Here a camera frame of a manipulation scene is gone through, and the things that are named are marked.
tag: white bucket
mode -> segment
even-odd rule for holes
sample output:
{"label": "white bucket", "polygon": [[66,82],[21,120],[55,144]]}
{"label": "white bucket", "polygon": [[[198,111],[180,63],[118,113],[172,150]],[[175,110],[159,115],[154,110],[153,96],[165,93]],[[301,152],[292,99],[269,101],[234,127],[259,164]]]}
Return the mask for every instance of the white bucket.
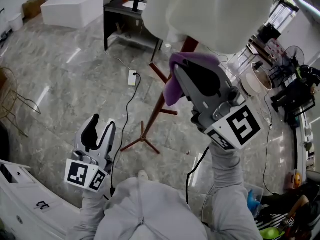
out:
{"label": "white bucket", "polygon": [[12,18],[12,20],[9,20],[9,24],[14,32],[21,29],[24,25],[24,23],[22,21],[21,13],[18,13],[16,16],[14,16],[14,18]]}

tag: power strip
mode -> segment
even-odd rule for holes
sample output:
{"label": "power strip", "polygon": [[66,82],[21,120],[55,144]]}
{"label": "power strip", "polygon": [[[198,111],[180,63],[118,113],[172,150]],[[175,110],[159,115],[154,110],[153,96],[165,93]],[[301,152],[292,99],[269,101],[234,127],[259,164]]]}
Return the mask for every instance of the power strip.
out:
{"label": "power strip", "polygon": [[128,86],[136,86],[137,76],[134,75],[135,73],[137,73],[135,70],[129,71]]}

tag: green object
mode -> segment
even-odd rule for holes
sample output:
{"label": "green object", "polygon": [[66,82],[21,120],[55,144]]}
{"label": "green object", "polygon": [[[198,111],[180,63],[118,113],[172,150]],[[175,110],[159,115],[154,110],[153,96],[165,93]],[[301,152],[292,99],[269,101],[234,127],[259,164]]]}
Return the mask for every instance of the green object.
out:
{"label": "green object", "polygon": [[263,239],[275,239],[283,236],[284,234],[285,231],[282,231],[282,233],[280,233],[278,228],[276,227],[268,227],[266,229],[260,230],[260,235]]}

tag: black cable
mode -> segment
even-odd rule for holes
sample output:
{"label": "black cable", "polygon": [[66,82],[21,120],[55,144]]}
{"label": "black cable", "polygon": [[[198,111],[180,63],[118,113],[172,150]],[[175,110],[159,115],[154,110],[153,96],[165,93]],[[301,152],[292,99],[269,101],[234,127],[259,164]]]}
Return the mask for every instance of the black cable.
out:
{"label": "black cable", "polygon": [[121,132],[121,143],[120,143],[120,146],[118,148],[118,150],[116,151],[115,155],[114,155],[114,159],[113,159],[113,164],[112,164],[112,171],[111,171],[111,188],[110,188],[110,195],[111,197],[114,195],[115,191],[116,191],[116,188],[114,188],[114,185],[112,183],[112,180],[113,180],[113,176],[114,176],[114,166],[115,166],[115,162],[116,162],[116,158],[117,158],[117,155],[119,153],[119,150],[121,149],[122,147],[122,144],[123,144],[123,140],[124,140],[124,130],[127,126],[127,123],[129,121],[129,113],[128,113],[128,105],[130,104],[130,102],[134,99],[136,93],[137,93],[137,90],[139,88],[139,85],[141,83],[141,75],[139,75],[138,73],[134,73],[133,74],[134,76],[138,75],[139,76],[139,83],[138,85],[136,86],[135,88],[135,91],[134,91],[134,94],[132,96],[132,98],[129,100],[129,102],[127,103],[126,107],[125,107],[125,110],[126,110],[126,122],[124,124],[124,127],[122,128],[122,132]]}
{"label": "black cable", "polygon": [[189,177],[191,174],[193,174],[196,169],[198,168],[198,166],[200,165],[200,163],[202,162],[202,160],[205,158],[207,152],[209,150],[209,146],[206,148],[206,150],[204,151],[202,157],[200,158],[199,162],[196,164],[196,166],[194,167],[194,169],[192,171],[190,171],[188,173],[188,175],[186,176],[186,185],[185,185],[185,199],[186,199],[186,203],[189,204],[189,197],[188,197],[188,182],[189,182]]}
{"label": "black cable", "polygon": [[266,97],[268,96],[269,92],[270,92],[270,91],[268,91],[267,94],[264,96],[264,102],[265,102],[265,104],[266,104],[266,106],[267,106],[267,108],[268,108],[268,110],[269,110],[269,112],[270,112],[271,122],[270,122],[270,125],[269,125],[268,135],[267,135],[267,137],[266,137],[265,167],[264,167],[264,172],[263,172],[263,177],[262,177],[262,178],[263,178],[263,184],[264,184],[266,190],[268,190],[268,191],[273,195],[274,193],[272,193],[272,192],[268,189],[268,187],[267,187],[267,185],[266,185],[266,183],[265,183],[265,174],[266,174],[266,170],[267,170],[267,157],[268,157],[269,134],[270,134],[270,129],[271,129],[271,127],[272,127],[272,122],[273,122],[271,110],[270,110],[270,108],[269,108],[269,106],[268,106],[268,103],[266,102]]}

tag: black handle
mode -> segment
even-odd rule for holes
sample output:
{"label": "black handle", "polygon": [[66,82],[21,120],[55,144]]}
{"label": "black handle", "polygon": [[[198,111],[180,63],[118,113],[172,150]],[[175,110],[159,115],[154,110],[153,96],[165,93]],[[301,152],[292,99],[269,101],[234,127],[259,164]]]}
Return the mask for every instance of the black handle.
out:
{"label": "black handle", "polygon": [[46,204],[46,202],[44,202],[44,201],[41,201],[41,202],[38,202],[37,204],[36,204],[36,206],[40,206],[41,204]]}
{"label": "black handle", "polygon": [[40,207],[40,210],[43,210],[44,207],[48,207],[48,208],[49,208],[50,206],[49,206],[49,204],[44,204],[44,205],[42,205],[42,206]]}

